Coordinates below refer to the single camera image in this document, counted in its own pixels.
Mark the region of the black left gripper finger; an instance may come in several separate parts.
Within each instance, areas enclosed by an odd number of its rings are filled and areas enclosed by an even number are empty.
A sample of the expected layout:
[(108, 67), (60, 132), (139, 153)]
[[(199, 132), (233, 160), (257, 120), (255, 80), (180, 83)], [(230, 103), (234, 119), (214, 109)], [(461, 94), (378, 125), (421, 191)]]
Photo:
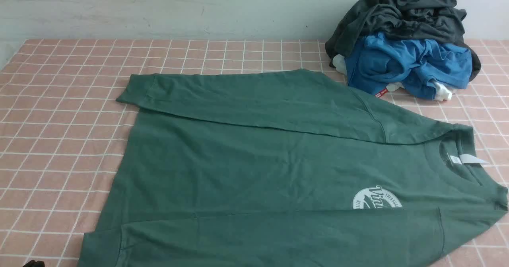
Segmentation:
[(30, 260), (23, 265), (23, 267), (45, 267), (44, 261)]

